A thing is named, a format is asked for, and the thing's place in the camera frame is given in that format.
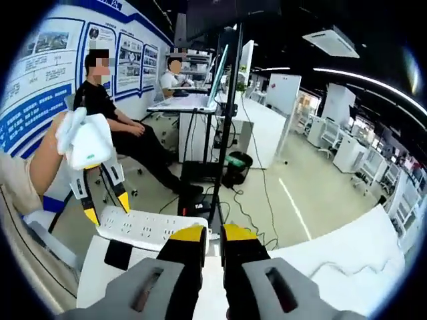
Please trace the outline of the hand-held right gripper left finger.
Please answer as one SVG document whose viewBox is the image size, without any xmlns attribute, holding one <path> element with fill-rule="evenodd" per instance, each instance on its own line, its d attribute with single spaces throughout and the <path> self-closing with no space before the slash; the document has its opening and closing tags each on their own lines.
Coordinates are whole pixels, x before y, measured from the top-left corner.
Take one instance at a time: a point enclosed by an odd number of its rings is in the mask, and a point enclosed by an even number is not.
<svg viewBox="0 0 427 320">
<path fill-rule="evenodd" d="M 173 233 L 155 259 L 145 258 L 111 281 L 105 296 L 59 319 L 192 319 L 202 286 L 206 227 Z"/>
</svg>

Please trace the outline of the person's left hand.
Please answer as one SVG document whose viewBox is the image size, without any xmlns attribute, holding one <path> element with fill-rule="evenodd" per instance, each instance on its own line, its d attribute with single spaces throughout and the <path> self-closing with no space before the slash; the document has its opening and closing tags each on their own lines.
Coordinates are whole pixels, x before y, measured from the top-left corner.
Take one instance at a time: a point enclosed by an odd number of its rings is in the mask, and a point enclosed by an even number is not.
<svg viewBox="0 0 427 320">
<path fill-rule="evenodd" d="M 64 155 L 70 148 L 79 128 L 85 124 L 87 109 L 78 107 L 74 111 L 67 111 L 59 124 L 55 137 L 57 140 L 57 152 Z"/>
</svg>

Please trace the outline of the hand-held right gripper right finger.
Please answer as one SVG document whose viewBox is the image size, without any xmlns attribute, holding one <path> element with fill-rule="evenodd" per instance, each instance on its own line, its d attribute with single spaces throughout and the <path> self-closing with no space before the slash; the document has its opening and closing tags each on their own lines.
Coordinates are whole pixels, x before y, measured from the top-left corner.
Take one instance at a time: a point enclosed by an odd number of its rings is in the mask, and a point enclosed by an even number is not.
<svg viewBox="0 0 427 320">
<path fill-rule="evenodd" d="M 362 319 L 320 297 L 318 285 L 284 259 L 269 256 L 255 233 L 222 225 L 224 289 L 230 319 Z"/>
</svg>

